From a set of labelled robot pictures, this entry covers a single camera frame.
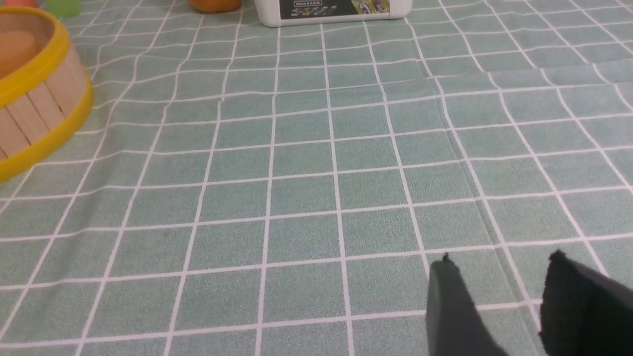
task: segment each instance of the product label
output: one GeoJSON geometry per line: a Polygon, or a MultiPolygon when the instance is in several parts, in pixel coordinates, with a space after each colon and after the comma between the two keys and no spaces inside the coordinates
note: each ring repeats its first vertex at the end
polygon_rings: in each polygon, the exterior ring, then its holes
{"type": "Polygon", "coordinates": [[[388,13],[389,0],[279,0],[281,19],[388,13]]]}

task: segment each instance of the wooden slat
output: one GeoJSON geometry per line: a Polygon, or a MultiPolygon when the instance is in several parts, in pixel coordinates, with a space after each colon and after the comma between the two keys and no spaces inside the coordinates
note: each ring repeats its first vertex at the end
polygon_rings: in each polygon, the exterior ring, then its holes
{"type": "Polygon", "coordinates": [[[70,50],[68,51],[68,57],[66,58],[68,65],[73,73],[73,77],[77,81],[77,85],[83,87],[85,90],[86,83],[86,72],[83,63],[81,62],[81,57],[77,53],[77,50],[74,46],[70,45],[70,50]]]}
{"type": "Polygon", "coordinates": [[[53,130],[64,120],[64,114],[61,113],[60,107],[46,84],[38,85],[27,95],[49,130],[53,130]]]}
{"type": "Polygon", "coordinates": [[[48,127],[46,127],[28,96],[20,96],[8,104],[6,108],[31,144],[37,142],[49,132],[48,127]]]}
{"type": "Polygon", "coordinates": [[[27,147],[27,138],[13,121],[9,111],[0,108],[0,149],[7,156],[13,156],[27,147]]]}
{"type": "Polygon", "coordinates": [[[82,88],[78,87],[70,67],[65,62],[46,79],[45,83],[61,112],[68,117],[81,100],[85,85],[82,88]]]}

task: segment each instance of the yellow basket rim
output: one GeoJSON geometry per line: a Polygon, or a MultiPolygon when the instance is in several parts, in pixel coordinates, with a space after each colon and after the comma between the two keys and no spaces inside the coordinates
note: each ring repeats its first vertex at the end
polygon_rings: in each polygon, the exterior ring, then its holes
{"type": "Polygon", "coordinates": [[[0,15],[3,14],[25,14],[45,18],[53,24],[53,35],[35,58],[0,79],[0,108],[44,82],[61,65],[70,48],[70,36],[66,27],[47,11],[23,6],[0,6],[0,15]]]}

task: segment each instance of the orange object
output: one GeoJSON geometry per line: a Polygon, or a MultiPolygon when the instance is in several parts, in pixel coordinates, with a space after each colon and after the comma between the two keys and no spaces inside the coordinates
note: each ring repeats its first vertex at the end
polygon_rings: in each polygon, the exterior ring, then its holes
{"type": "Polygon", "coordinates": [[[4,0],[7,6],[28,6],[29,8],[38,8],[37,0],[4,0]]]}
{"type": "Polygon", "coordinates": [[[189,4],[203,13],[223,13],[237,10],[242,0],[188,0],[189,4]]]}
{"type": "Polygon", "coordinates": [[[13,73],[39,53],[35,36],[26,31],[0,33],[0,48],[3,48],[0,51],[0,79],[13,73]]]}

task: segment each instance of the black object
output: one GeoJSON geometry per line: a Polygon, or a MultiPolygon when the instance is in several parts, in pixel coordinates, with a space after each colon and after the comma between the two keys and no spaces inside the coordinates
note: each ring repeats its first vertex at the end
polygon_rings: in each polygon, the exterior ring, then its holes
{"type": "Polygon", "coordinates": [[[549,259],[540,333],[548,355],[633,355],[633,291],[561,251],[549,259]]]}
{"type": "Polygon", "coordinates": [[[430,356],[507,356],[486,329],[448,254],[430,266],[426,324],[430,356]]]}
{"type": "MultiPolygon", "coordinates": [[[[549,259],[539,333],[547,354],[633,355],[633,290],[560,250],[549,259]]],[[[508,355],[486,329],[448,254],[430,266],[426,324],[430,356],[508,355]]]]}

